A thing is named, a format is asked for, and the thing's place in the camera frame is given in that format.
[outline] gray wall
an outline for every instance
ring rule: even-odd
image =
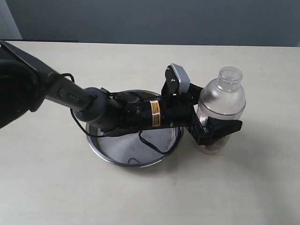
[[[296,46],[300,0],[7,0],[24,39]]]

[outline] metal bowl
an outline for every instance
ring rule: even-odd
[[[137,92],[143,98],[158,95],[145,90],[130,91]],[[102,135],[100,129],[90,124],[86,125],[86,130],[92,135]],[[127,168],[141,168],[166,159],[176,148],[182,134],[183,128],[181,127],[143,131],[143,138],[154,144],[162,152],[171,150],[167,155],[160,154],[142,143],[138,134],[103,138],[87,136],[87,139],[93,151],[106,162]]]

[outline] orange label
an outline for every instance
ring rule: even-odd
[[[160,126],[160,107],[158,101],[150,101],[152,110],[152,126]]]

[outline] bottle opening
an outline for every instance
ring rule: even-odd
[[[224,91],[235,91],[240,87],[243,73],[234,67],[224,67],[219,72],[217,86]]]

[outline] plastic bottle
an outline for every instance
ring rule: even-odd
[[[218,78],[210,81],[201,91],[197,116],[206,129],[208,117],[220,120],[238,120],[242,115],[246,98],[241,86],[242,72],[234,67],[222,68]],[[219,152],[228,142],[230,135],[223,137],[213,145],[200,146],[206,154]]]

